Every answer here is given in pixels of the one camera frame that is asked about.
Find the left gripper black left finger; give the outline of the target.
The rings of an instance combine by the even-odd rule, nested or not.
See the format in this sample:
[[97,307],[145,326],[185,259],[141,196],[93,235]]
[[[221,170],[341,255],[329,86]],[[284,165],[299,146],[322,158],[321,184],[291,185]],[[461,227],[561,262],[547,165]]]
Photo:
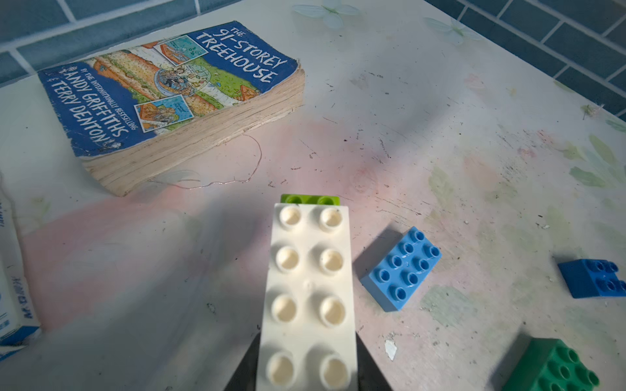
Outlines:
[[254,337],[224,391],[256,391],[260,338],[260,333]]

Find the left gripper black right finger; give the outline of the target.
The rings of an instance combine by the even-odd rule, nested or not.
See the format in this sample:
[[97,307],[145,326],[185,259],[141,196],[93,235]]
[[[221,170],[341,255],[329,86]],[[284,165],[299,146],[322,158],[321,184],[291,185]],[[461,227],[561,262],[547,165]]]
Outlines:
[[392,391],[359,334],[355,335],[358,358],[358,391]]

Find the white long lego brick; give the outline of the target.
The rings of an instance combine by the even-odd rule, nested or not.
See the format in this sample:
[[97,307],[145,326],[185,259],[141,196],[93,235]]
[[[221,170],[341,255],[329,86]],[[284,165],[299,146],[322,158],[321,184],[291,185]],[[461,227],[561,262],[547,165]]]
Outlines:
[[278,203],[257,390],[357,390],[349,210]]

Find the blue long lego brick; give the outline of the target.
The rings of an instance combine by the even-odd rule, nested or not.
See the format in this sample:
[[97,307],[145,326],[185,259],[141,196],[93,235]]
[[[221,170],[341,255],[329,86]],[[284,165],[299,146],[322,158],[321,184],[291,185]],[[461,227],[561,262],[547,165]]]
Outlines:
[[413,226],[378,256],[378,263],[368,268],[360,283],[384,311],[400,311],[441,257],[440,248]]

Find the lime green lego brick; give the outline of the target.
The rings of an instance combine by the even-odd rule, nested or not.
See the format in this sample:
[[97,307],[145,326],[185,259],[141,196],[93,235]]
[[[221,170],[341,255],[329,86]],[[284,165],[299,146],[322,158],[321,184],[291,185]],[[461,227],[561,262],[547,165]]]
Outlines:
[[300,195],[283,194],[280,197],[281,203],[297,205],[341,205],[341,199],[330,195]]

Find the blue small lego brick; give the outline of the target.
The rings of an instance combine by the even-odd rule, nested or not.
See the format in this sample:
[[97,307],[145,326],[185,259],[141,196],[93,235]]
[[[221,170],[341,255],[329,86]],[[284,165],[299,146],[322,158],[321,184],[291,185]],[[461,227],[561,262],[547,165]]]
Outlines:
[[571,295],[576,298],[625,297],[625,282],[614,262],[579,259],[558,264]]

